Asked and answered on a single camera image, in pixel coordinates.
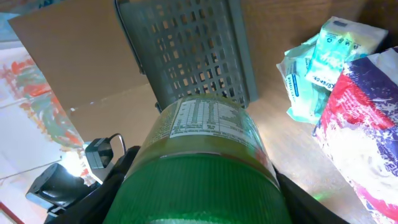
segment power adapter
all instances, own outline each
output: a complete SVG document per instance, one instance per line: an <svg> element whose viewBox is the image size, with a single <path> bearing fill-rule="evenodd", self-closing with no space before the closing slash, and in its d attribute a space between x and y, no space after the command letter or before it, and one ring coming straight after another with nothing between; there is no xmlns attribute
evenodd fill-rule
<svg viewBox="0 0 398 224"><path fill-rule="evenodd" d="M111 138L97 138L87 146L86 158L91 169L106 168L113 158Z"/></svg>

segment plastic wrapper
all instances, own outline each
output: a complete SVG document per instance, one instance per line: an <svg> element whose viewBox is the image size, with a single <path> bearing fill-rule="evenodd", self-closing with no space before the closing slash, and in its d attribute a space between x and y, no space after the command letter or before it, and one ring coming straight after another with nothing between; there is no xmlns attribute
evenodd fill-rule
<svg viewBox="0 0 398 224"><path fill-rule="evenodd" d="M277 64L292 104L287 114L296 121L312 124L319 120L330 94L305 79L317 39L318 35L286 51L284 60Z"/></svg>
<svg viewBox="0 0 398 224"><path fill-rule="evenodd" d="M343 64L374 53L387 33L358 22L330 18L320 31L306 79L332 91Z"/></svg>
<svg viewBox="0 0 398 224"><path fill-rule="evenodd" d="M398 48L344 65L313 135L377 223L398 223Z"/></svg>

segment wooden surface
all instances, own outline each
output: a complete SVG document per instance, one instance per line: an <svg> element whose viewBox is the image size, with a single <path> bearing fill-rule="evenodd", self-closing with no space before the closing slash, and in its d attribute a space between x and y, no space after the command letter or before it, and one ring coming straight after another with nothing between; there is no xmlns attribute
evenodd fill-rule
<svg viewBox="0 0 398 224"><path fill-rule="evenodd" d="M398 44L398 1L241 0L260 100L248 108L276 168L350 223L374 223L331 161L312 139L313 126L289 118L276 64L283 53L319 32L331 16L389 30Z"/></svg>
<svg viewBox="0 0 398 224"><path fill-rule="evenodd" d="M65 110L148 83L112 0L67 0L9 23Z"/></svg>

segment colorful painting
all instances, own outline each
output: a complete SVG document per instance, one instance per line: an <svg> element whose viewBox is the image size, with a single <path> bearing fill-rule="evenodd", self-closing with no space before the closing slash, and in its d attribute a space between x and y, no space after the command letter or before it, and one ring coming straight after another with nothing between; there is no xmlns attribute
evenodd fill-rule
<svg viewBox="0 0 398 224"><path fill-rule="evenodd" d="M20 103L19 107L37 124L41 133L49 137L49 141L59 143L64 152L73 151L79 155L81 166L84 167L80 176L92 182L83 162L84 142L26 50L1 65L1 80L5 82L6 89L2 90L3 96L0 96L0 108L14 102ZM8 99L5 103L4 92L12 98L11 101Z"/></svg>

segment cardboard box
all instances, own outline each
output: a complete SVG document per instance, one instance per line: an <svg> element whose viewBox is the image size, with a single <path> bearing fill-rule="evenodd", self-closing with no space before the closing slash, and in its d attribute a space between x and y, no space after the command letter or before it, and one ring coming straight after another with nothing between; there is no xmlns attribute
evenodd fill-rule
<svg viewBox="0 0 398 224"><path fill-rule="evenodd" d="M159 112L113 4L67 0L9 22L83 140L121 133L131 147Z"/></svg>

